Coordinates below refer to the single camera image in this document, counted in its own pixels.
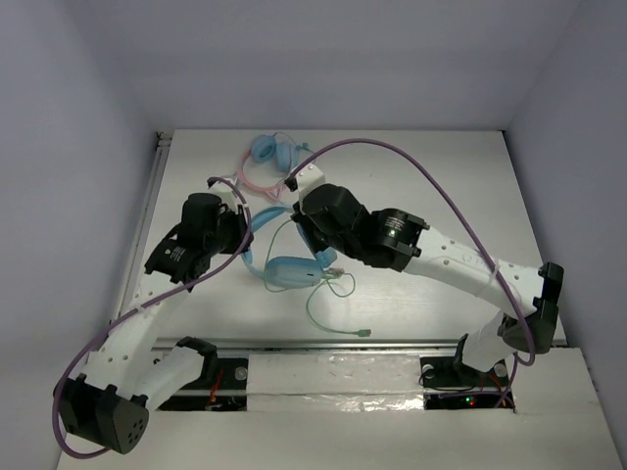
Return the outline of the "light blue headphones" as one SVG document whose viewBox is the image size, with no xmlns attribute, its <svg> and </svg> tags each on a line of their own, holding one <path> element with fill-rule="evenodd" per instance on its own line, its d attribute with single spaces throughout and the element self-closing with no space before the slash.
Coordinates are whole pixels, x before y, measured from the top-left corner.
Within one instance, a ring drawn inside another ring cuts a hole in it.
<svg viewBox="0 0 627 470">
<path fill-rule="evenodd" d="M 272 258 L 270 256 L 280 230 L 292 222 L 293 220 L 288 218 L 277 227 L 268 245 L 263 267 L 255 266 L 251 249 L 241 255 L 241 259 L 249 272 L 260 279 L 271 293 L 309 289 L 318 286 L 323 281 L 341 278 L 345 274 L 345 270 L 333 266 L 337 260 L 335 250 L 332 248 L 317 251 L 312 249 L 306 240 L 304 229 L 299 224 L 296 225 L 297 232 L 312 256 L 310 258 L 286 256 Z"/>
</svg>

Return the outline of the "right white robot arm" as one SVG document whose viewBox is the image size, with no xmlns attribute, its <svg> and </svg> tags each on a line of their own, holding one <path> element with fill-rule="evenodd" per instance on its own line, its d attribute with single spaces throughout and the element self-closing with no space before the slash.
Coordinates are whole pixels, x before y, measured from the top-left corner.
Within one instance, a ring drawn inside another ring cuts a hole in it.
<svg viewBox="0 0 627 470">
<path fill-rule="evenodd" d="M 458 341 L 452 370 L 473 385 L 514 353 L 545 354 L 553 345 L 564 269 L 487 258 L 422 218 L 398 209 L 369 211 L 346 188 L 324 183 L 293 206 L 293 220 L 316 248 L 332 248 L 372 268 L 392 269 L 452 286 L 498 308 Z"/>
</svg>

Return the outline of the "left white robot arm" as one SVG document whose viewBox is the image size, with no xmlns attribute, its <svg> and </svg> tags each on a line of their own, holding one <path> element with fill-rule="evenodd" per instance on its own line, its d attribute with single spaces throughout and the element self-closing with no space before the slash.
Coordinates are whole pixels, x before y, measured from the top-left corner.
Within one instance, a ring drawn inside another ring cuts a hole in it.
<svg viewBox="0 0 627 470">
<path fill-rule="evenodd" d="M 153 347 L 192 290 L 249 248 L 251 219 L 245 197 L 224 184 L 187 197 L 179 222 L 144 264 L 131 310 L 72 359 L 54 388 L 53 433 L 65 455 L 127 454 L 177 391 L 218 380 L 213 344 L 186 336 L 159 362 Z"/>
</svg>

